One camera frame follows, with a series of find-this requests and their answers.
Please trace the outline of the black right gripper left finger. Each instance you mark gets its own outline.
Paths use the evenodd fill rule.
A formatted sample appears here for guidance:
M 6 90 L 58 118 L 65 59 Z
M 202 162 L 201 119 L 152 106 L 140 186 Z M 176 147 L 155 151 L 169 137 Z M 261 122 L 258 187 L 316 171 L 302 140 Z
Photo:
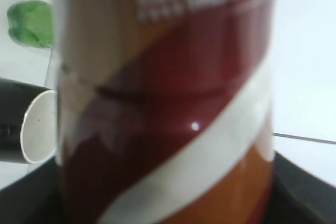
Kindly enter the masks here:
M 58 171 L 53 159 L 1 190 L 1 223 L 61 223 Z

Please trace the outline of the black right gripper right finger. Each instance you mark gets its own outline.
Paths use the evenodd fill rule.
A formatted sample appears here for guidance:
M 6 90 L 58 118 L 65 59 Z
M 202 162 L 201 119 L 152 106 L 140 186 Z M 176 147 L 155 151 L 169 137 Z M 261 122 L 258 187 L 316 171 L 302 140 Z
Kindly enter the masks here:
M 335 223 L 335 187 L 277 153 L 270 223 Z

